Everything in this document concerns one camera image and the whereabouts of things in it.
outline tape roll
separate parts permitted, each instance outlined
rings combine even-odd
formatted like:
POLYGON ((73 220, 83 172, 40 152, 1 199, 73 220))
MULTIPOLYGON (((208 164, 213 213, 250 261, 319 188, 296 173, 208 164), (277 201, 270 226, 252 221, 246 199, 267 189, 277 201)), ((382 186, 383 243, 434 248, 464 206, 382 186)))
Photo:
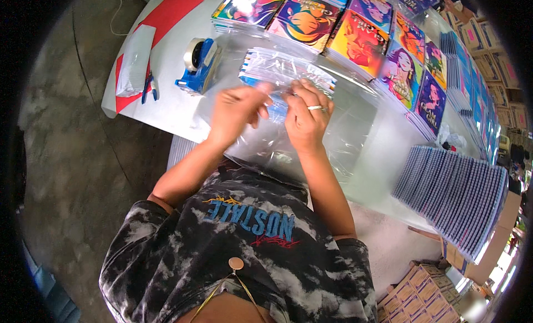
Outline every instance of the tape roll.
POLYGON ((183 61, 185 62, 185 68, 187 70, 192 72, 198 71, 200 50, 202 50, 202 44, 204 41, 205 38, 193 38, 189 42, 189 45, 185 49, 185 54, 183 55, 183 61))

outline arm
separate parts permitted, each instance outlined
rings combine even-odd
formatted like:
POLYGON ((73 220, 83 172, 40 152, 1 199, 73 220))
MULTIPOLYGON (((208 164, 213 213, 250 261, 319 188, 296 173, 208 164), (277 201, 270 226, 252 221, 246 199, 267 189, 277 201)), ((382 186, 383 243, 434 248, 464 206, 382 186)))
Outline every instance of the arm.
POLYGON ((444 0, 444 9, 454 14, 459 19, 459 21, 465 24, 468 23, 468 21, 470 21, 470 19, 474 17, 474 13, 466 7, 463 7, 462 11, 456 9, 453 1, 451 0, 444 0))
POLYGON ((308 80, 293 81, 292 89, 296 95, 284 97, 289 105, 285 127, 302 163, 313 209, 336 240, 356 238, 350 207, 322 144, 335 105, 308 80), (327 111, 308 109, 317 105, 327 111))
POLYGON ((216 169, 224 151, 231 146, 247 123, 257 128, 258 115, 268 118, 265 103, 269 85, 238 87, 217 94, 209 137, 157 181, 148 197, 167 213, 195 194, 216 169))

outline black and white shirt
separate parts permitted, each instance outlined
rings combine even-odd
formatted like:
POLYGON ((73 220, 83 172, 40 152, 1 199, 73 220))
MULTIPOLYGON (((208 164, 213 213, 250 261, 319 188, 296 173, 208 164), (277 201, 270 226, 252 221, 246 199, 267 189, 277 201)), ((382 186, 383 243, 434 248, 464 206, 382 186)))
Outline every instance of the black and white shirt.
MULTIPOLYGON (((214 173, 172 214, 136 202, 111 243, 100 289, 117 322, 173 323, 231 273, 276 322, 376 322, 368 249, 335 241, 307 192, 244 168, 214 173)), ((219 289, 248 300, 238 281, 219 289)))

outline blue tape dispenser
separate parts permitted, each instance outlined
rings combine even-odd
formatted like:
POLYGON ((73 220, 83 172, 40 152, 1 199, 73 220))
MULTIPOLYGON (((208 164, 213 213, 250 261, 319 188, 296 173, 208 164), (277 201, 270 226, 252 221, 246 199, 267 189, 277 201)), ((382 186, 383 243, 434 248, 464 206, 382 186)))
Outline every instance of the blue tape dispenser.
POLYGON ((185 73, 176 80, 176 86, 194 95, 202 95, 210 88, 220 53, 220 47, 213 39, 193 38, 183 55, 185 73))

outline red folder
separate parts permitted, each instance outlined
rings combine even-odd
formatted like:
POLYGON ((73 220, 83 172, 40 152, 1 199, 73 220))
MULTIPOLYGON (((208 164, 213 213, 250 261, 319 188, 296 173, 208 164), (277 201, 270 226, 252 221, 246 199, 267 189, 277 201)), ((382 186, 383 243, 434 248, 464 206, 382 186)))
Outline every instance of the red folder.
MULTIPOLYGON (((156 44, 163 38, 166 33, 169 32, 170 28, 176 25, 186 14, 198 6, 203 0, 163 0, 153 11, 148 14, 144 20, 139 23, 137 28, 146 24, 147 26, 156 27, 156 34, 154 35, 154 41, 152 42, 152 49, 156 44)), ((115 70, 115 92, 118 83, 118 74, 120 73, 120 66, 122 65, 122 59, 124 55, 121 55, 117 58, 116 70, 115 70)), ((150 73, 150 63, 148 63, 148 70, 146 76, 148 77, 150 73)), ((141 97, 141 94, 133 95, 130 97, 119 97, 116 98, 116 112, 119 113, 124 109, 125 106, 132 103, 141 97)))

